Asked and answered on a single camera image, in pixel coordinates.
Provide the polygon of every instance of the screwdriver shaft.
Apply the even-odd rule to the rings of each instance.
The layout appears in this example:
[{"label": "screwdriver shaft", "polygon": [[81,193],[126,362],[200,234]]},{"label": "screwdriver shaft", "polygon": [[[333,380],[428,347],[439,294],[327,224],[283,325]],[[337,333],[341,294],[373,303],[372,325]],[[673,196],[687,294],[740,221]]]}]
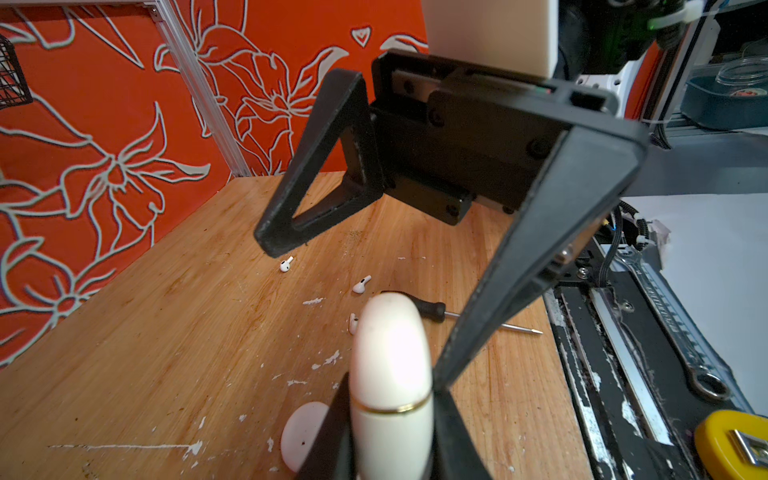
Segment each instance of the screwdriver shaft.
[{"label": "screwdriver shaft", "polygon": [[[455,316],[458,318],[458,313],[445,312],[446,315]],[[510,325],[509,323],[502,323],[502,328],[514,330],[515,332],[532,333],[533,335],[542,335],[544,332],[536,329],[528,329],[524,326]]]}]

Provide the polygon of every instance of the gold band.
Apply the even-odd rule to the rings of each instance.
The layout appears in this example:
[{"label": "gold band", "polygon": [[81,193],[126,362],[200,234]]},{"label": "gold band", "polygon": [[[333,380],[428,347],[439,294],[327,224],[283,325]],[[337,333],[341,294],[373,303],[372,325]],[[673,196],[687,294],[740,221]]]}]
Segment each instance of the gold band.
[{"label": "gold band", "polygon": [[368,413],[378,413],[382,415],[391,415],[396,413],[404,413],[404,412],[410,412],[411,410],[416,410],[418,408],[421,408],[425,403],[427,403],[432,398],[432,392],[429,393],[426,397],[419,400],[418,402],[409,403],[407,405],[399,406],[394,409],[374,409],[367,405],[363,405],[358,399],[356,399],[351,393],[349,394],[349,401],[358,409],[363,410],[364,412]]}]

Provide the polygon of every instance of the white disc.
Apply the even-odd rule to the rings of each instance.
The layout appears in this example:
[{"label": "white disc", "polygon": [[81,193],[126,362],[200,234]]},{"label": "white disc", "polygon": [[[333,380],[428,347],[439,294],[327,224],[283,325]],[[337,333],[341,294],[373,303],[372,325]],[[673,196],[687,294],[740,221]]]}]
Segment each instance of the white disc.
[{"label": "white disc", "polygon": [[291,472],[301,468],[327,413],[325,403],[309,402],[296,409],[286,422],[280,438],[280,454]]}]

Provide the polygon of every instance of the clear plastic lid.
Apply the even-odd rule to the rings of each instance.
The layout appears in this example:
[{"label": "clear plastic lid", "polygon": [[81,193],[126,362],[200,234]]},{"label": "clear plastic lid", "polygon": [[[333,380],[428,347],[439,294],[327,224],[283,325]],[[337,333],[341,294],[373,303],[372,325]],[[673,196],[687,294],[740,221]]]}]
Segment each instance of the clear plastic lid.
[{"label": "clear plastic lid", "polygon": [[717,83],[749,87],[768,82],[768,57],[748,57],[729,61],[717,72]]}]

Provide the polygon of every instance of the black screwdriver handle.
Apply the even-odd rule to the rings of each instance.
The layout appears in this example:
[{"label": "black screwdriver handle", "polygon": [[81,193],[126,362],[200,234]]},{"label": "black screwdriver handle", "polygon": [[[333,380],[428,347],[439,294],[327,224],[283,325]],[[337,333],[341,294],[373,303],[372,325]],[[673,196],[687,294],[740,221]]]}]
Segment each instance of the black screwdriver handle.
[{"label": "black screwdriver handle", "polygon": [[400,290],[382,290],[382,293],[401,293],[411,299],[421,316],[435,320],[437,323],[445,322],[445,304],[443,302],[427,302]]}]

